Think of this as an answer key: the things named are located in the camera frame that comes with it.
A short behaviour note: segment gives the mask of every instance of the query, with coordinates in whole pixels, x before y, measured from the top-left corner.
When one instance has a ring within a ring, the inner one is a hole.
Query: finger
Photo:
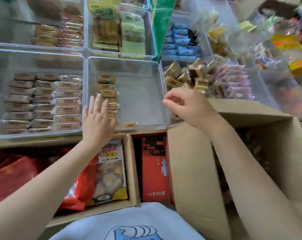
[[[101,93],[98,93],[97,97],[95,98],[93,112],[100,113],[100,110],[101,110]]]
[[[118,124],[117,119],[111,118],[110,119],[110,130],[114,132],[117,128],[117,124]]]
[[[88,114],[93,114],[93,108],[94,108],[94,96],[90,97],[90,103],[89,103],[89,111]]]
[[[163,99],[176,98],[184,100],[189,92],[188,90],[188,88],[173,88],[164,96]]]
[[[83,111],[82,111],[82,121],[85,121],[88,118],[88,111],[89,111],[88,107],[84,107],[83,108]]]
[[[106,99],[103,101],[102,106],[101,106],[101,116],[103,118],[107,118],[108,117],[108,103],[109,100]]]
[[[166,105],[168,107],[168,109],[170,111],[172,111],[173,113],[175,113],[177,116],[180,116],[180,114],[183,110],[182,105],[176,104],[175,102],[173,102],[172,100],[169,100],[169,99],[164,99],[163,104]]]

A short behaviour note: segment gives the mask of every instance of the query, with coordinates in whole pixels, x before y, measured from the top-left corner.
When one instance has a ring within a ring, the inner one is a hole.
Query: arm
[[[175,88],[166,94],[163,103],[210,137],[239,216],[252,239],[302,240],[302,220],[288,199],[203,94]]]
[[[83,140],[37,177],[0,202],[0,239],[36,240],[86,165],[113,136],[108,101],[90,98],[83,112]]]

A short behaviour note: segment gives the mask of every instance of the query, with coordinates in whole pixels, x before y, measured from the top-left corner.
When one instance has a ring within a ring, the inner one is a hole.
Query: forearm
[[[96,151],[81,141],[68,154],[0,202],[0,239],[37,239]]]
[[[210,138],[241,220],[253,240],[302,240],[302,221],[289,201],[220,117]]]

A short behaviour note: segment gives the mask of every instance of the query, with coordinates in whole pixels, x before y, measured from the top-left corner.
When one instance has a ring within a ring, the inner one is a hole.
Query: hand
[[[101,94],[90,97],[89,107],[83,109],[83,142],[99,153],[112,138],[117,120],[108,118],[108,99],[101,103]]]
[[[163,104],[189,125],[207,133],[223,120],[200,91],[173,88],[164,96]]]

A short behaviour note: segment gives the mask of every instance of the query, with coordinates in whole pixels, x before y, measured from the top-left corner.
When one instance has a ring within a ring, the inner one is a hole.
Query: left hand
[[[117,127],[116,118],[108,118],[108,99],[101,103],[101,94],[90,97],[89,107],[83,109],[83,142],[99,153],[114,135]]]

